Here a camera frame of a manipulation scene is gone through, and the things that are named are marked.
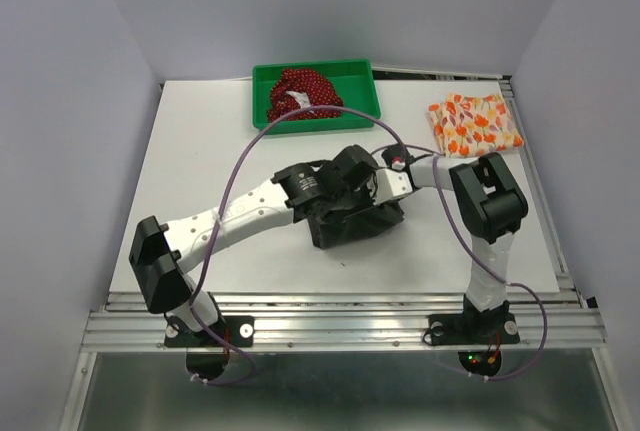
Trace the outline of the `dark grey dotted skirt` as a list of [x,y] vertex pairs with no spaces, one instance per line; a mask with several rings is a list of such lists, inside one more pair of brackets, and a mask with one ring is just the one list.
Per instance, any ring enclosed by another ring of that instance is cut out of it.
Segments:
[[312,244],[322,250],[378,237],[403,221],[404,211],[397,202],[307,219]]

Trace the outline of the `red polka dot skirt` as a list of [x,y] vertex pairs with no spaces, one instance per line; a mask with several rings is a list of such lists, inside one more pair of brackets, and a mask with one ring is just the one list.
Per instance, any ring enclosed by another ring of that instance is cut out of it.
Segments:
[[296,109],[309,107],[314,107],[314,110],[289,117],[288,121],[338,118],[341,111],[329,109],[329,106],[344,105],[333,84],[310,68],[285,68],[280,79],[272,87],[269,98],[269,122]]

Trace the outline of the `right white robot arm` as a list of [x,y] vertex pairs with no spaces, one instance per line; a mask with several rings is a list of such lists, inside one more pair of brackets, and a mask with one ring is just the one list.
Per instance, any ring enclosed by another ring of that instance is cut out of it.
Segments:
[[471,258],[470,280],[459,314],[432,314],[427,335],[437,345],[483,344],[505,333],[513,319],[507,298],[509,252],[529,207],[504,158],[492,152],[475,160],[433,156],[409,166],[416,189],[432,187],[450,225],[453,215],[445,191],[455,195],[471,243],[462,242]]

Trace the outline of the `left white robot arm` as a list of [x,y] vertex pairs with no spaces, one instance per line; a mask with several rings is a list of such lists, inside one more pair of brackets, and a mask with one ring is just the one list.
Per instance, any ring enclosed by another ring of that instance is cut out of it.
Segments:
[[253,190],[199,214],[166,223],[155,216],[142,219],[129,263],[147,310],[175,313],[199,344],[215,343],[223,324],[218,307],[190,272],[209,264],[213,254],[264,231],[371,208],[380,170],[375,158],[352,145],[332,160],[288,166]]

